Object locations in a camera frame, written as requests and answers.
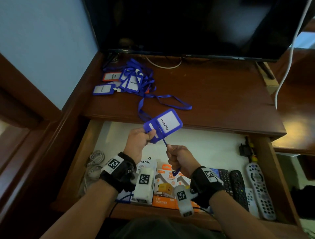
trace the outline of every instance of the wrist strap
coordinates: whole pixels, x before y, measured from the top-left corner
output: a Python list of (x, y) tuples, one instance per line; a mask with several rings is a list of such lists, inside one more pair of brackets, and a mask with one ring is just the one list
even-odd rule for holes
[(114, 158), (110, 159), (101, 169), (100, 179), (104, 180), (119, 193), (122, 190), (132, 192), (135, 185), (130, 182), (134, 178), (136, 164), (128, 155), (120, 152)]
[(209, 207), (209, 200), (216, 192), (224, 190), (222, 180), (211, 169), (204, 166), (192, 173), (190, 188), (198, 193), (192, 201), (204, 208)]

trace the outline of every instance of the black remote control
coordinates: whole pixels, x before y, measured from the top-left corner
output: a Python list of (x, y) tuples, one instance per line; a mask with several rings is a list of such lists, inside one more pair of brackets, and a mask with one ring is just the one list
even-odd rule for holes
[(219, 178), (223, 181), (223, 186), (225, 191), (233, 197), (233, 191), (231, 186), (231, 181), (229, 177), (229, 171), (226, 169), (218, 169), (219, 170)]
[(235, 201), (237, 201), (243, 208), (249, 211), (244, 180), (241, 172), (238, 170), (231, 171), (230, 180)]

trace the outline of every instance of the pile of lanyards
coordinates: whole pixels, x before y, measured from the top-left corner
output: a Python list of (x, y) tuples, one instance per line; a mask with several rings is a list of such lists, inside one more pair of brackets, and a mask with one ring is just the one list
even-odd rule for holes
[[(112, 72), (112, 71), (120, 71), (121, 75), (119, 77), (119, 81), (113, 81), (108, 83), (107, 85), (112, 85), (112, 88), (114, 90), (120, 91), (120, 92), (128, 92), (133, 93), (138, 96), (141, 96), (142, 99), (139, 102), (138, 105), (138, 115), (139, 117), (144, 121), (147, 122), (152, 119), (152, 117), (144, 112), (142, 110), (144, 99), (145, 98), (157, 98), (160, 104), (167, 105), (176, 109), (182, 109), (182, 110), (190, 110), (192, 109), (192, 106), (190, 104), (187, 104), (180, 100), (179, 98), (173, 96), (173, 95), (163, 95), (163, 96), (157, 96), (152, 94), (156, 90), (156, 86), (154, 83), (153, 78), (153, 70), (150, 68), (147, 68), (137, 62), (135, 59), (130, 59), (126, 66), (122, 67), (105, 67), (103, 68), (103, 71), (105, 73)], [(160, 98), (169, 98), (174, 97), (177, 101), (179, 101), (183, 106), (175, 106), (175, 105), (169, 105), (162, 103), (160, 101)]]

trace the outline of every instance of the white remote control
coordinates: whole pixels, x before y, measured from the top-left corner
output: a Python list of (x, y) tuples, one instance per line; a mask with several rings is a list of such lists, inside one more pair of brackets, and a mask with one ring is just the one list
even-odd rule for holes
[(245, 193), (247, 197), (247, 204), (250, 214), (252, 214), (256, 218), (260, 218), (258, 207), (256, 205), (255, 197), (254, 197), (254, 191), (251, 188), (245, 188)]
[(253, 186), (258, 208), (263, 218), (271, 221), (275, 220), (276, 213), (273, 209), (273, 204), (265, 184), (265, 178), (259, 165), (257, 163), (248, 164), (246, 166), (246, 172)]

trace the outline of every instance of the television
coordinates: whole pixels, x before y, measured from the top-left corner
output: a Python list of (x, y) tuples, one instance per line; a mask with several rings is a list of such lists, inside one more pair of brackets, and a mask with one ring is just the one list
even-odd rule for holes
[[(101, 52), (277, 61), (306, 0), (84, 0)], [(312, 2), (302, 28), (315, 14)]]

